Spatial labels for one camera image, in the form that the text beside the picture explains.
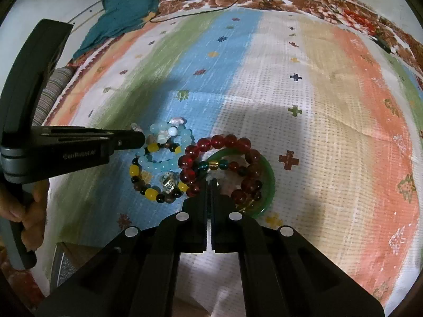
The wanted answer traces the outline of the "person's left hand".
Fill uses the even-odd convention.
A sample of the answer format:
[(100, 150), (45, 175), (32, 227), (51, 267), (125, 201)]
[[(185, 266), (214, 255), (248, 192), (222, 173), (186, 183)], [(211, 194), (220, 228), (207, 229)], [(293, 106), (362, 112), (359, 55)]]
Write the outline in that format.
[(27, 250), (37, 250), (43, 244), (48, 192), (48, 180), (35, 183), (31, 193), (13, 192), (1, 184), (1, 217), (23, 224), (21, 241)]

